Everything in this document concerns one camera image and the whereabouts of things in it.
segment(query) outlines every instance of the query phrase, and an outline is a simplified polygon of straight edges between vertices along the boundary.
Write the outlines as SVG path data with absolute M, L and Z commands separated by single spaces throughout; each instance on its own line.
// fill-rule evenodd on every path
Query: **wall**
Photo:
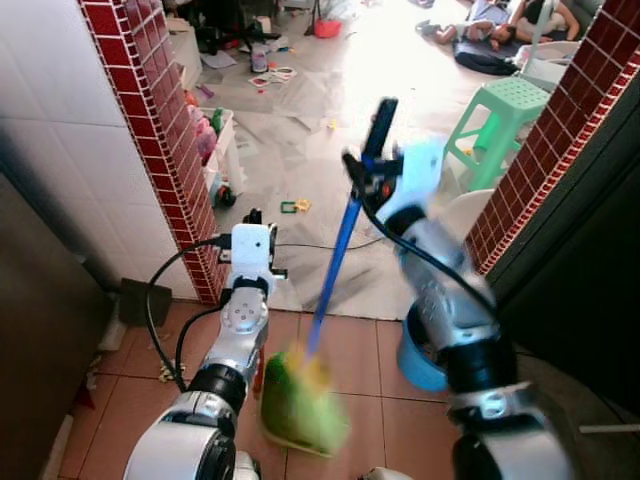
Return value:
M 0 69 L 3 168 L 107 282 L 148 280 L 176 243 L 77 3 L 4 0 Z M 196 297 L 184 264 L 161 283 Z
M 639 69 L 638 0 L 607 0 L 467 237 L 481 273 L 516 240 Z
M 78 0 L 131 137 L 180 247 L 216 229 L 160 0 Z M 212 249 L 185 255 L 198 297 L 226 277 Z

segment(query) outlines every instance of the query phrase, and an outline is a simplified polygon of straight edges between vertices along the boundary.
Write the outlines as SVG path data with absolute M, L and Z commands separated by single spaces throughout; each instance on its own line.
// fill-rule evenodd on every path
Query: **red brick wall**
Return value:
M 216 223 L 161 0 L 78 3 L 177 246 L 210 238 Z M 200 300 L 215 303 L 224 269 L 213 251 L 184 262 Z
M 608 0 L 467 245 L 487 273 L 562 180 L 640 69 L 640 2 Z

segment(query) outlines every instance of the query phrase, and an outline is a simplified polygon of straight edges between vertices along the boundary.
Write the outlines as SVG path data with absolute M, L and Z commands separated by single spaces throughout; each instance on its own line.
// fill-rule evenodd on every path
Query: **person lying on floor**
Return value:
M 427 20 L 419 24 L 419 28 L 423 35 L 432 35 L 440 45 L 465 38 L 472 42 L 481 42 L 489 39 L 491 48 L 496 52 L 500 49 L 500 45 L 510 44 L 516 36 L 516 27 L 514 25 L 496 25 L 491 20 L 463 22 L 449 25 L 445 28 L 431 24 Z
M 511 24 L 517 27 L 516 38 L 521 42 L 531 43 L 544 1 L 523 0 L 514 13 Z M 540 43 L 552 42 L 553 39 L 546 35 L 553 31 L 567 31 L 567 40 L 574 41 L 580 33 L 578 20 L 560 0 L 550 1 L 553 10 L 551 17 L 542 29 L 543 36 L 540 37 Z

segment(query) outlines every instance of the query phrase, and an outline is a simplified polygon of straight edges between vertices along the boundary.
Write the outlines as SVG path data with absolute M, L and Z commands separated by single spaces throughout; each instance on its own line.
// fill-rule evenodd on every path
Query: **broom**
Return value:
M 374 168 L 382 154 L 397 103 L 393 98 L 385 98 L 380 103 L 362 151 L 362 163 L 367 169 Z M 288 352 L 278 353 L 265 369 L 260 416 L 267 437 L 276 443 L 325 457 L 333 455 L 342 446 L 349 425 L 344 408 L 331 393 L 328 369 L 315 353 L 322 320 L 329 308 L 361 206 L 358 196 L 349 196 L 313 316 L 307 350 L 294 346 Z

